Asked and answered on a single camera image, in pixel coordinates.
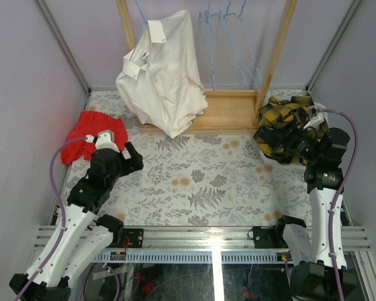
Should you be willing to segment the yellow plaid shirt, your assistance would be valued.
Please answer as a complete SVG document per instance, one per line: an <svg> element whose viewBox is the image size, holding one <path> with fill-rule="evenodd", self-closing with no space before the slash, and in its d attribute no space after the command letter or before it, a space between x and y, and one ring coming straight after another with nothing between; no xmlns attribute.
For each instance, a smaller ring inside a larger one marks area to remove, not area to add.
<svg viewBox="0 0 376 301"><path fill-rule="evenodd" d="M271 96L259 110L259 129L254 139L264 155L283 165L305 165L332 146L328 123L306 126L316 113L310 95L278 100Z"/></svg>

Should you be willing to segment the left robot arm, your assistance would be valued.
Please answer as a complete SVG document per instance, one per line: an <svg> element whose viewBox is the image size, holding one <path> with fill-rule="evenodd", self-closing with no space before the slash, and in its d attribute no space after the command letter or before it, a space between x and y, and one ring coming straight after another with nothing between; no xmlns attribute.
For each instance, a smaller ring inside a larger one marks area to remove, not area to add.
<svg viewBox="0 0 376 301"><path fill-rule="evenodd" d="M125 158L112 142L97 142L86 175L60 202L61 221L41 254L9 286L16 300L68 300L76 280L102 250L126 243L123 221L98 216L116 181L143 169L143 157L131 142Z"/></svg>

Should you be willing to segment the white shirt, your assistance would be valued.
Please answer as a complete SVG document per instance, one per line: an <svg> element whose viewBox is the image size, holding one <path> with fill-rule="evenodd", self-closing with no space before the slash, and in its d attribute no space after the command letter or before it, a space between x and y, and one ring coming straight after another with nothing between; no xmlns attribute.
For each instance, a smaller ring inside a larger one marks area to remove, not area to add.
<svg viewBox="0 0 376 301"><path fill-rule="evenodd" d="M149 20L136 47L123 58L116 86L142 124L174 138L208 107L197 65L190 13Z"/></svg>

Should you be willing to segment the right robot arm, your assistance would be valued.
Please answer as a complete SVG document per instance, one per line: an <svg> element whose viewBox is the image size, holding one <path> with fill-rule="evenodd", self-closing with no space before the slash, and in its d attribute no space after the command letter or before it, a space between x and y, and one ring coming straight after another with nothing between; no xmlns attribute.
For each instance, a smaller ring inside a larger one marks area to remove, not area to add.
<svg viewBox="0 0 376 301"><path fill-rule="evenodd" d="M298 122L280 130L278 145L306 162L304 180L312 210L312 229L292 219L273 231L274 242L289 248L293 260L290 290L299 300L344 300L357 286L342 245L343 175L340 164L349 135L330 128L320 140Z"/></svg>

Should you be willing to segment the white plastic basket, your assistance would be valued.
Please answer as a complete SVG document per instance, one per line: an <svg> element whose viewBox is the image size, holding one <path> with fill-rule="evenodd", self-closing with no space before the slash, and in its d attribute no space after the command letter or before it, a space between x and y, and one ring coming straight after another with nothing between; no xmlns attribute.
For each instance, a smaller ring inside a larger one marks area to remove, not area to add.
<svg viewBox="0 0 376 301"><path fill-rule="evenodd" d="M254 139L267 158L281 165L301 164L297 157L285 156L276 143L282 139L281 129L284 126L304 126L309 121L308 107L313 105L315 103L309 95L293 96L290 100L277 100L271 96L268 103L259 109L259 129Z"/></svg>

